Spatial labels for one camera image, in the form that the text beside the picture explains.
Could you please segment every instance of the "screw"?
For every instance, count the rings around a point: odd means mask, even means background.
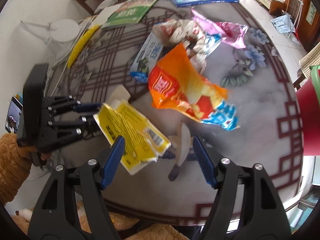
[[[254,168],[258,171],[261,171],[263,169],[263,166],[260,163],[257,163],[254,165]]]
[[[96,164],[97,164],[97,160],[96,160],[96,159],[88,160],[88,164],[89,164],[90,166],[96,165]]]
[[[221,159],[221,162],[222,162],[223,164],[227,165],[227,164],[230,163],[230,159],[228,159],[228,158],[222,158],[222,159]]]
[[[56,171],[62,171],[63,170],[63,166],[62,165],[58,165],[57,167],[56,167]]]

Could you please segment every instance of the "phone screen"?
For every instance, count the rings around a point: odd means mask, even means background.
[[[9,133],[18,132],[21,109],[22,109],[21,103],[15,97],[12,97],[12,100],[9,106],[8,115],[7,115],[7,120],[5,123],[5,129]]]

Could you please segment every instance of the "barcode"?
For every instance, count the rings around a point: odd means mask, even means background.
[[[162,144],[163,139],[158,136],[153,130],[148,129],[147,133],[151,136],[151,139],[155,143],[155,145],[159,146],[160,144]]]

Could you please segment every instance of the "table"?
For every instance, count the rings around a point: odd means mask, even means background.
[[[174,110],[155,109],[146,86],[131,78],[132,60],[152,26],[168,17],[191,17],[190,7],[176,8],[169,0],[159,0],[138,25],[97,32],[66,73],[60,84],[61,93],[72,93],[83,102],[104,102],[115,85],[122,83],[132,94],[132,105],[165,135],[174,135],[178,123],[183,121],[191,135],[201,135],[237,165],[251,167],[262,163],[284,202],[299,188],[303,152],[299,108],[288,72],[270,38],[241,4],[212,3],[195,9],[215,22],[250,27],[245,36],[247,49],[233,50],[220,44],[207,58],[204,71],[212,83],[220,84],[236,59],[245,61],[245,55],[255,59],[254,76],[242,86],[228,87],[228,102],[237,107],[240,128],[225,131],[196,123]],[[257,56],[255,48],[249,45],[258,46],[264,56]],[[67,166],[78,166],[105,147],[107,140],[99,137],[68,146],[61,153]],[[170,182],[168,174],[173,165],[174,160],[159,159],[134,176],[120,165],[114,181],[102,193],[109,210],[172,225],[203,225],[216,192],[205,182],[197,161],[183,163],[178,178]],[[243,187],[239,186],[234,218],[239,217],[242,195]]]

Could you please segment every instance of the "yellow banana-shaped object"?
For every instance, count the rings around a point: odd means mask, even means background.
[[[100,28],[100,25],[93,26],[90,30],[87,30],[87,32],[75,44],[70,54],[70,57],[68,59],[68,68],[71,68],[72,64],[74,63],[74,61],[76,60],[80,52],[82,51],[83,47],[87,44],[89,39],[99,28]]]

